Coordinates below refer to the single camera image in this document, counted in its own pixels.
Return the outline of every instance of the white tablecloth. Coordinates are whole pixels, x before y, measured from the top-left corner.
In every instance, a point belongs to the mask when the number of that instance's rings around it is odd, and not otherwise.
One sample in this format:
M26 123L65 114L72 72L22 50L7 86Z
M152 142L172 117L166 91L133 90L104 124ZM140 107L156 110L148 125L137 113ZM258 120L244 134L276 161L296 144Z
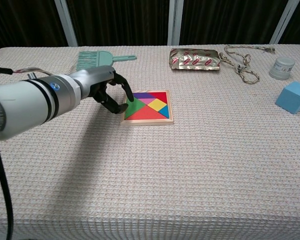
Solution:
M119 115L85 99L0 142L13 239L300 240L300 112L275 105L284 86L300 82L300 45L274 47L238 50L251 54L255 85L225 63L219 72L171 71L170 46L0 49L1 67L55 74L73 72L80 51L136 55L113 66L132 90L169 90L174 117L173 125L120 126ZM289 80L268 74L279 56L295 59ZM0 75L0 84L26 78ZM108 92L123 100L120 87ZM0 239L6 228L0 186Z

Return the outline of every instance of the black curtain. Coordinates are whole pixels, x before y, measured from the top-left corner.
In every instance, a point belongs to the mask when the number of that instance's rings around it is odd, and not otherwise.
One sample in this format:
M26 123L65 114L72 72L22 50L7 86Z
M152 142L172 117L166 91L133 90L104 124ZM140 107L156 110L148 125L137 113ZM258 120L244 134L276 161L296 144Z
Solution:
M169 0L67 0L79 46L167 45Z
M54 0L0 0L0 48L67 45Z
M279 41L280 44L300 44L300 2Z
M184 0L180 44L268 44L288 0Z

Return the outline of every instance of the brush handle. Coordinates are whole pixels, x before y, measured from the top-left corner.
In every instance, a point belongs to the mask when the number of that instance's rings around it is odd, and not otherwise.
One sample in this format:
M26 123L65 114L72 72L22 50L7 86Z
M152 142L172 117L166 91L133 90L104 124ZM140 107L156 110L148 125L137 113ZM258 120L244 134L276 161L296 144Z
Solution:
M127 56L114 56L113 61L114 62L122 62L122 61L130 61L130 60L136 60L137 57L135 55L127 55Z

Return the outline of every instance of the green tangram piece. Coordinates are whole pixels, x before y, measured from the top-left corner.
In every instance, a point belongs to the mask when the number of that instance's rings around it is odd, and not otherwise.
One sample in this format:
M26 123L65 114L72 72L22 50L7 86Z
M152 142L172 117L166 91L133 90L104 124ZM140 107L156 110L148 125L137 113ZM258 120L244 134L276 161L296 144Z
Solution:
M143 108L146 104L140 101L137 98L134 98L134 101L131 102L129 99L126 100L126 103L129 105L128 108L125 110L124 119L130 117L132 114L137 112L139 109Z

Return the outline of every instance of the green brush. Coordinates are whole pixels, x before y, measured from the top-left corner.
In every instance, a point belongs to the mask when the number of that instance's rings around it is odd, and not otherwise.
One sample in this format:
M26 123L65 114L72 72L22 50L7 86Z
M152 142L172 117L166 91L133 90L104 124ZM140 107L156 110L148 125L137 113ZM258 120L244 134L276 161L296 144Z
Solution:
M78 63L76 70L87 69L92 67L109 65L112 66L114 62L136 60L135 55L127 56L113 56L108 51L81 51L79 52Z

